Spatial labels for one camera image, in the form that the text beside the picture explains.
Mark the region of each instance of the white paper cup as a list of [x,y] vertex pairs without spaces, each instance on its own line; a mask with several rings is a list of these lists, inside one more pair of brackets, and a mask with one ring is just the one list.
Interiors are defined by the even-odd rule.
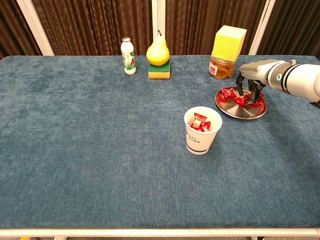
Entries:
[[[211,122],[209,131],[201,132],[190,127],[195,119],[195,113],[207,117],[205,122]],[[186,148],[193,154],[201,155],[208,152],[218,130],[222,126],[222,118],[219,113],[209,107],[196,106],[186,111],[184,114],[184,123],[186,130]]]

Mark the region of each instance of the jar label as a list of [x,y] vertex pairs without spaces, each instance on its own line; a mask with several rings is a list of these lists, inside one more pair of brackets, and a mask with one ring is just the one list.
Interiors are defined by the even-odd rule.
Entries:
[[122,59],[124,68],[127,70],[132,70],[136,67],[135,53],[134,52],[123,52]]
[[209,63],[209,72],[213,75],[217,75],[218,72],[218,67],[216,65],[213,65],[211,61]]

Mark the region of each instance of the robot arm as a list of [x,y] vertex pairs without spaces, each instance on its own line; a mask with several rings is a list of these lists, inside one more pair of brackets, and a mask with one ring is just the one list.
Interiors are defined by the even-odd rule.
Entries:
[[238,92],[243,95],[242,81],[247,78],[250,101],[258,100],[260,91],[269,86],[289,95],[307,99],[320,108],[320,65],[296,64],[268,59],[244,64],[236,79]]

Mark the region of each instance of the honey jar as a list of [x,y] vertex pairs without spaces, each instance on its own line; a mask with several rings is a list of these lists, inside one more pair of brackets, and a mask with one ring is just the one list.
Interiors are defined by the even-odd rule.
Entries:
[[223,60],[211,55],[209,73],[216,79],[228,79],[234,75],[236,68],[235,61]]

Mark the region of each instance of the yellow pear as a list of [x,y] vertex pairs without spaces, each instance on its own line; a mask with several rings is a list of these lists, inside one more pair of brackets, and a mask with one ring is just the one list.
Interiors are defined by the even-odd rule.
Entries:
[[150,64],[155,66],[162,66],[169,60],[170,53],[167,42],[165,37],[161,36],[161,33],[160,36],[156,36],[155,40],[146,51],[146,58]]

